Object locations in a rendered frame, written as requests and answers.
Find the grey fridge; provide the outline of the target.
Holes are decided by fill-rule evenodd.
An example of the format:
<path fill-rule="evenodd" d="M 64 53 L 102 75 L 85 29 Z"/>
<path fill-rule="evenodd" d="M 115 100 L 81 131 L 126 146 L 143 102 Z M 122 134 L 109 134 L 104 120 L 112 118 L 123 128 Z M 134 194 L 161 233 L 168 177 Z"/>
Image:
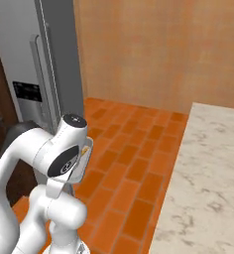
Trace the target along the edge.
<path fill-rule="evenodd" d="M 83 92 L 73 0 L 35 0 L 54 130 L 64 114 L 83 116 Z"/>

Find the clear food container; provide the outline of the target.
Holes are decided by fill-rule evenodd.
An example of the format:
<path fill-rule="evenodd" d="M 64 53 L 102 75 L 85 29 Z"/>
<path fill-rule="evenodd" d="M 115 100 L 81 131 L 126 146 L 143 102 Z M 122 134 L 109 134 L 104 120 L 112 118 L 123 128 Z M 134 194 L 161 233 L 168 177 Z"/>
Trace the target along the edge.
<path fill-rule="evenodd" d="M 72 174 L 68 180 L 70 184 L 80 183 L 81 180 L 83 179 L 83 176 L 85 174 L 85 169 L 91 157 L 92 150 L 93 150 L 93 139 L 90 137 L 87 137 L 85 141 L 85 145 L 83 149 L 81 150 L 81 157 L 80 157 L 79 163 L 72 171 Z"/>

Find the light grey fridge door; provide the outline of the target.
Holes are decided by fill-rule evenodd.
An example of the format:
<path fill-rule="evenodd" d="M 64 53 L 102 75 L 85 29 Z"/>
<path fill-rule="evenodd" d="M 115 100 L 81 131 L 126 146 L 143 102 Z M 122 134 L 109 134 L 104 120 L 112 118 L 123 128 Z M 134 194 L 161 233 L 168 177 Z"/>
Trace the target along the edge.
<path fill-rule="evenodd" d="M 0 0 L 0 58 L 18 119 L 33 120 L 48 131 L 30 47 L 32 35 L 39 35 L 37 44 L 46 86 L 48 70 L 35 1 Z"/>

